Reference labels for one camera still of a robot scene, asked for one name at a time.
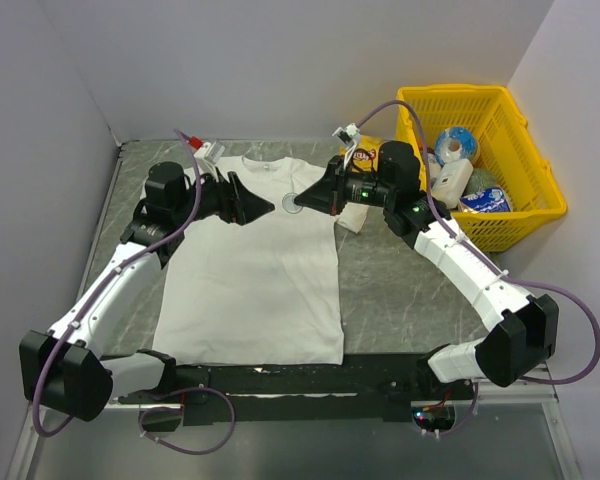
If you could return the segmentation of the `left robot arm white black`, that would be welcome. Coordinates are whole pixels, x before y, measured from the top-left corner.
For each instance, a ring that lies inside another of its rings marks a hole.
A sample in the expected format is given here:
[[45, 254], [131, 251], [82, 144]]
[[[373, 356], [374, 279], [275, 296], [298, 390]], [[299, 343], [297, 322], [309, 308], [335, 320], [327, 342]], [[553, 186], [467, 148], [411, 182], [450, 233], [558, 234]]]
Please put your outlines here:
[[174, 162], [152, 166], [144, 191], [98, 279], [46, 332], [30, 331], [21, 340], [24, 393], [34, 408], [91, 421], [111, 399], [138, 391], [157, 402], [171, 399], [178, 389], [173, 357], [143, 349], [103, 359], [115, 325], [165, 269], [190, 221], [215, 216], [227, 224], [247, 225], [275, 209], [249, 191], [235, 172], [188, 176]]

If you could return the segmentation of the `white t-shirt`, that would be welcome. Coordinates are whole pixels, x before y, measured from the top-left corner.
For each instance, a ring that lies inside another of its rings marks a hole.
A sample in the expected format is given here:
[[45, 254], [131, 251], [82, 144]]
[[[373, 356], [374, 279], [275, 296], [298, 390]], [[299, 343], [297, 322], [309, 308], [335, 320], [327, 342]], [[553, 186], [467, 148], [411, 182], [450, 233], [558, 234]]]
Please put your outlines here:
[[216, 216], [193, 222], [169, 261], [154, 350], [180, 364], [340, 364], [336, 226], [359, 233], [368, 209], [348, 204], [335, 217], [288, 205], [323, 168], [285, 157], [223, 157], [273, 212], [245, 226]]

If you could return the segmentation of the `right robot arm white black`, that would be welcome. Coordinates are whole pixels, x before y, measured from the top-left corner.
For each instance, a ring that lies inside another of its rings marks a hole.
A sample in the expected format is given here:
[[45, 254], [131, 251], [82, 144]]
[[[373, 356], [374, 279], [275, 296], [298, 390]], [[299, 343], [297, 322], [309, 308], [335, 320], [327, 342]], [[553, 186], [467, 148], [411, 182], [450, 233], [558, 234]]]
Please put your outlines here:
[[374, 171], [349, 167], [336, 155], [293, 202], [331, 216], [350, 203], [382, 208], [389, 230], [436, 266], [478, 313], [488, 332], [484, 338], [444, 345], [425, 357], [417, 374], [424, 396], [439, 398], [464, 379], [507, 387], [554, 353], [558, 305], [548, 295], [536, 297], [505, 282], [472, 253], [473, 243], [446, 207], [428, 202], [420, 169], [411, 144], [389, 141], [380, 147]]

